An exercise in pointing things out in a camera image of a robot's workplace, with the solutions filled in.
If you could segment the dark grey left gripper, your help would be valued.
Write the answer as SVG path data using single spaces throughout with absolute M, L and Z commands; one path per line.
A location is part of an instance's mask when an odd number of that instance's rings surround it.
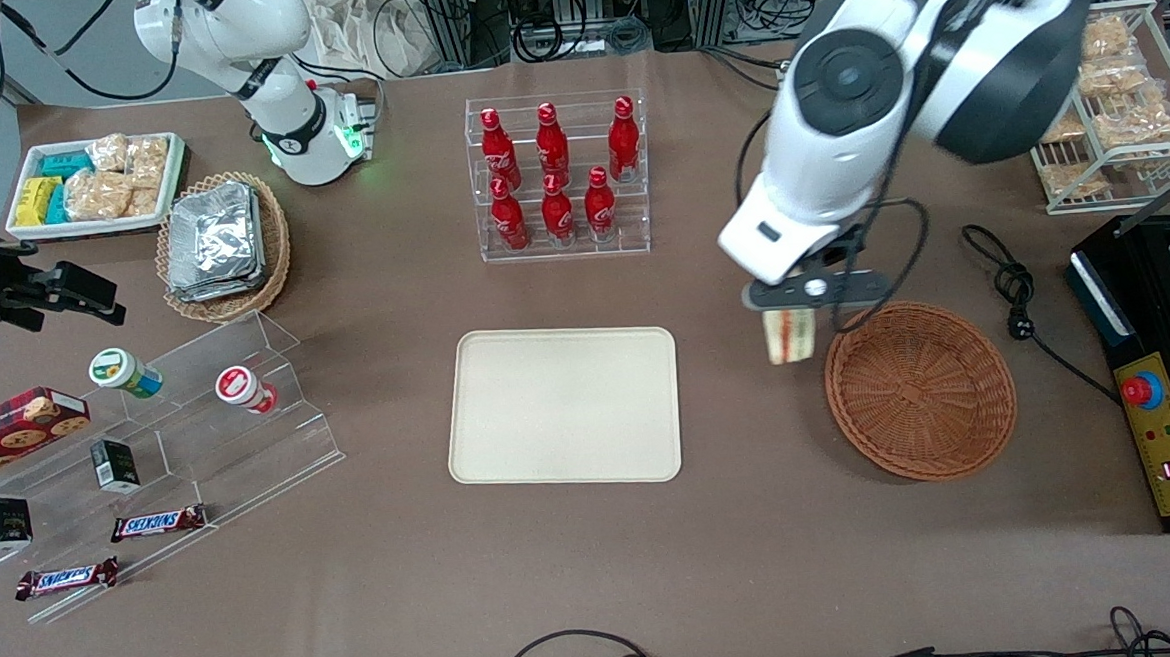
M 875 269 L 848 267 L 863 245 L 863 226 L 849 226 L 840 236 L 803 258 L 775 286 L 760 281 L 742 289 L 741 303 L 755 312 L 821 307 L 870 307 L 886 300 L 892 283 Z

